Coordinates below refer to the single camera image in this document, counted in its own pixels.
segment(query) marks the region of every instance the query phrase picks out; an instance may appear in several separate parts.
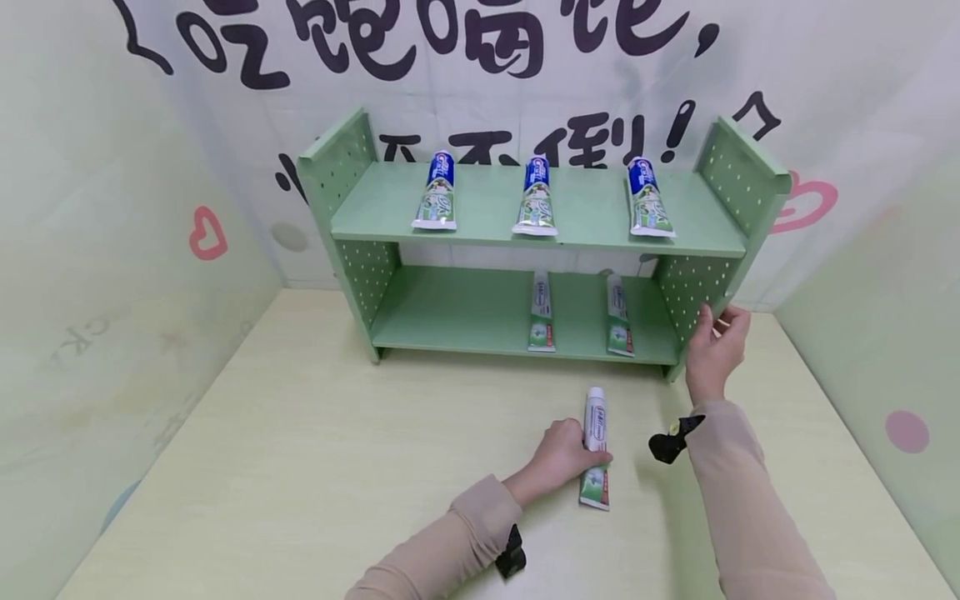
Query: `green shelf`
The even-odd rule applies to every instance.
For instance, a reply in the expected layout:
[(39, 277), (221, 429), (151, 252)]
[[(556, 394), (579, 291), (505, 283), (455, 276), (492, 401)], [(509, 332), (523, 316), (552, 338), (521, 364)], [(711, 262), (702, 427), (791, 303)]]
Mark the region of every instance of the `green shelf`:
[[(539, 358), (661, 365), (669, 380), (684, 364), (697, 309), (719, 314), (747, 275), (780, 214), (790, 176), (725, 117), (710, 128), (692, 172), (657, 175), (674, 239), (627, 231), (626, 172), (550, 171), (560, 234), (513, 235), (523, 170), (457, 165), (456, 231), (410, 227), (426, 165), (377, 161), (362, 109), (298, 159), (310, 209), (371, 361), (385, 348), (421, 348)], [(624, 276), (635, 358), (608, 354), (606, 282), (550, 274), (557, 352), (527, 351), (533, 274), (403, 265), (399, 242), (626, 250), (660, 256), (649, 279)]]
[(533, 274), (402, 266), (371, 327), (378, 348), (417, 348), (675, 365), (678, 337), (659, 286), (624, 277), (636, 358), (607, 353), (607, 280), (550, 274), (554, 353), (527, 351)]
[(527, 248), (629, 250), (738, 258), (745, 238), (696, 173), (657, 171), (663, 204), (677, 237), (641, 238), (628, 226), (626, 169), (550, 169), (550, 190), (560, 231), (556, 238), (511, 233), (520, 206), (524, 169), (456, 165), (456, 231), (410, 227), (426, 185), (427, 165), (375, 162), (332, 219), (338, 240), (465, 244)]

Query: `upper shelf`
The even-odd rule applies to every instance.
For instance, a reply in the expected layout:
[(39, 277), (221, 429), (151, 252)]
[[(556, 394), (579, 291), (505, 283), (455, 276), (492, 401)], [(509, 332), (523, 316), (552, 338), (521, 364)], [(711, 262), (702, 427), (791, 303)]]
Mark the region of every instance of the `upper shelf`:
[(410, 227), (426, 184), (427, 165), (374, 162), (333, 215), (334, 239), (472, 246), (630, 250), (738, 258), (746, 240), (706, 182), (696, 173), (659, 169), (663, 206), (674, 239), (630, 235), (626, 169), (550, 170), (556, 238), (511, 233), (520, 205), (523, 168), (458, 164), (456, 231)]

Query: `heart shape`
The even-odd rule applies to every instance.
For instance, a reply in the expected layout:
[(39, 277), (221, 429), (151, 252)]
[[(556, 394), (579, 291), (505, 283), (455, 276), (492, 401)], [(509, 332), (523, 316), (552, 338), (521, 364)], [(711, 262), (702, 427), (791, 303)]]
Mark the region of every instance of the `heart shape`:
[(837, 188), (834, 187), (832, 183), (827, 183), (826, 181), (807, 181), (800, 183), (800, 176), (797, 175), (796, 171), (790, 171), (790, 180), (793, 182), (793, 187), (790, 188), (790, 195), (787, 197), (788, 202), (803, 194), (820, 194), (820, 204), (809, 214), (799, 219), (790, 219), (790, 217), (797, 213), (797, 209), (793, 206), (785, 206), (777, 217), (773, 228), (770, 229), (771, 234), (803, 229), (813, 225), (833, 210), (833, 207), (836, 206), (837, 200), (839, 199), (840, 193), (837, 192)]
[[(200, 243), (209, 235), (209, 229), (213, 230), (213, 235), (217, 242), (209, 248), (201, 248)], [(215, 260), (227, 252), (227, 237), (224, 235), (224, 228), (220, 227), (220, 220), (217, 215), (207, 206), (198, 206), (193, 211), (193, 231), (190, 231), (190, 251), (201, 260)]]

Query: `wall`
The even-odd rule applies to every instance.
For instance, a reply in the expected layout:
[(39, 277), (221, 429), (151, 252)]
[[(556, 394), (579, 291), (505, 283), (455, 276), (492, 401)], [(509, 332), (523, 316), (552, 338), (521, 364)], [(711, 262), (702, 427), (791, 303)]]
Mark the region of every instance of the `wall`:
[[(217, 168), (291, 286), (336, 285), (291, 158), (357, 106), (388, 160), (447, 148), (461, 162), (517, 163), (537, 151), (613, 169), (641, 153), (688, 169), (717, 115), (733, 116), (796, 174), (737, 298), (761, 310), (960, 142), (960, 85), (946, 75), (960, 4), (949, 0), (115, 1), (155, 53), (141, 68), (189, 90), (205, 143), (228, 158)], [(397, 201), (413, 214), (418, 199)], [(452, 266), (597, 262), (408, 250)], [(601, 263), (638, 267), (632, 255)]]
[(279, 288), (126, 43), (0, 6), (0, 598), (54, 597)]
[(958, 189), (960, 153), (919, 173), (907, 193), (777, 312), (954, 592), (960, 592)]

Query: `perforated panel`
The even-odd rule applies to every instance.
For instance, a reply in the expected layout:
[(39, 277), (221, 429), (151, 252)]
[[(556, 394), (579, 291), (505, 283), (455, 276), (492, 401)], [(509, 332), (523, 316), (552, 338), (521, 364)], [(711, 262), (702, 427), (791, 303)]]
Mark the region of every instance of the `perforated panel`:
[(308, 198), (314, 217), (329, 227), (330, 219), (350, 190), (376, 160), (367, 113), (358, 111), (335, 126), (298, 161), (301, 180), (309, 180)]
[(657, 279), (674, 328), (684, 347), (697, 323), (704, 302), (722, 309), (729, 302), (728, 290), (740, 260), (700, 256), (665, 256), (660, 259)]
[(683, 369), (700, 304), (709, 304), (714, 314), (727, 307), (790, 191), (786, 170), (724, 117), (710, 128), (696, 171), (740, 227), (747, 252), (740, 259), (699, 256), (660, 259), (655, 279), (683, 348), (680, 365), (666, 369), (670, 380), (676, 379)]
[(369, 328), (387, 292), (390, 277), (400, 265), (397, 244), (388, 242), (337, 242), (343, 263), (340, 280), (348, 283), (357, 303), (360, 320)]
[(380, 355), (373, 346), (370, 325), (399, 265), (399, 251), (396, 244), (384, 242), (336, 242), (330, 220), (375, 160), (370, 120), (359, 109), (332, 127), (297, 161), (326, 253), (374, 363)]
[(736, 125), (720, 119), (710, 129), (697, 172), (743, 233), (758, 234), (762, 242), (780, 212), (779, 196), (790, 190), (786, 171)]

